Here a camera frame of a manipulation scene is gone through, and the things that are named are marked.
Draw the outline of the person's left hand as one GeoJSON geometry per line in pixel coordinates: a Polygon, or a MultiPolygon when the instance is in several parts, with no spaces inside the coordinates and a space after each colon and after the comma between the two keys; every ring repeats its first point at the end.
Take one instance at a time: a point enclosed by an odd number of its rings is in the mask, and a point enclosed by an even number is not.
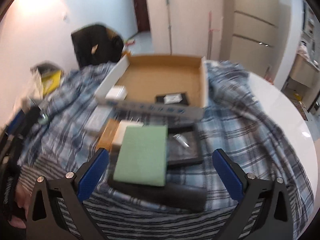
{"type": "MultiPolygon", "coordinates": [[[[31,194],[19,181],[16,186],[15,202],[19,208],[25,211],[25,217],[28,217],[31,194]]],[[[9,224],[15,228],[26,229],[26,222],[21,218],[12,215],[9,224]]]]}

